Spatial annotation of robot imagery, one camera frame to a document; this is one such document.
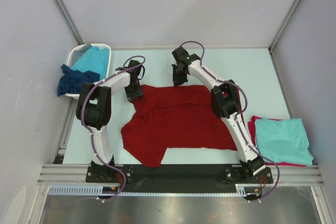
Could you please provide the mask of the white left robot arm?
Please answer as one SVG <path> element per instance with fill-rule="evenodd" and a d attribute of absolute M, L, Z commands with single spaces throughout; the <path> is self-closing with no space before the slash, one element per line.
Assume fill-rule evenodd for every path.
<path fill-rule="evenodd" d="M 96 84 L 84 83 L 76 108 L 77 119 L 89 132 L 93 150 L 91 163 L 100 165 L 97 174 L 105 182 L 112 181 L 116 175 L 107 130 L 112 113 L 112 96 L 121 90 L 125 91 L 130 102 L 144 96 L 140 85 L 145 73 L 144 63 L 130 58 L 127 64 Z"/>

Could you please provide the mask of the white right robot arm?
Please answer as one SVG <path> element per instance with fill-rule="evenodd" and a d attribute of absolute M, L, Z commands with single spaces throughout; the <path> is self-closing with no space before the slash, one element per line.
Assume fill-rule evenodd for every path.
<path fill-rule="evenodd" d="M 221 80 L 208 67 L 203 65 L 201 57 L 190 55 L 182 46 L 176 48 L 172 55 L 176 61 L 173 67 L 173 84 L 180 86 L 188 82 L 190 75 L 199 80 L 211 93 L 211 109 L 216 117 L 226 125 L 240 155 L 243 179 L 254 183 L 266 168 L 259 151 L 253 146 L 243 123 L 238 95 L 239 87 L 234 81 Z"/>

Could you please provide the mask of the red t shirt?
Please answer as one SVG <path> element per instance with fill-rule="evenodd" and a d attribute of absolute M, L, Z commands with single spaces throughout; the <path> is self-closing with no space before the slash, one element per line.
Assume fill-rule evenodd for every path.
<path fill-rule="evenodd" d="M 154 168 L 168 148 L 237 149 L 226 125 L 211 109 L 202 85 L 153 87 L 132 103 L 135 113 L 121 129 L 123 147 L 143 165 Z"/>

